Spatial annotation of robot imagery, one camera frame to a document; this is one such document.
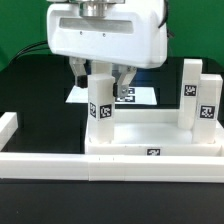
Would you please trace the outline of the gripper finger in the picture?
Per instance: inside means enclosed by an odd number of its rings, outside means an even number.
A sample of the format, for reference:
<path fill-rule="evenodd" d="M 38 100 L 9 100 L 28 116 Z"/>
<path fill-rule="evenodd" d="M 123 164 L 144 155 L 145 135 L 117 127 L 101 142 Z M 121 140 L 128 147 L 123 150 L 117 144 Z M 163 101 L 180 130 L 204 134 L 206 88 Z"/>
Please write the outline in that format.
<path fill-rule="evenodd" d="M 87 88 L 87 73 L 85 70 L 86 60 L 77 57 L 70 57 L 69 64 L 75 77 L 75 85 L 80 88 Z"/>
<path fill-rule="evenodd" d="M 113 85 L 113 95 L 116 98 L 124 98 L 128 95 L 129 85 L 136 75 L 137 68 L 133 66 L 118 66 L 119 78 Z"/>

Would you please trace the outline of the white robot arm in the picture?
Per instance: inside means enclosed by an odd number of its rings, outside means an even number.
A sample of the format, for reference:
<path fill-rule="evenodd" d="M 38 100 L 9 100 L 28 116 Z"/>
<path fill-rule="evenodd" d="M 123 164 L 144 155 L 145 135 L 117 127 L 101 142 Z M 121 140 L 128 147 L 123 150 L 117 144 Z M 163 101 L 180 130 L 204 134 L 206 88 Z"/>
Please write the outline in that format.
<path fill-rule="evenodd" d="M 121 67 L 114 95 L 124 97 L 136 68 L 167 58 L 168 0 L 47 0 L 50 50 L 73 59 Z"/>

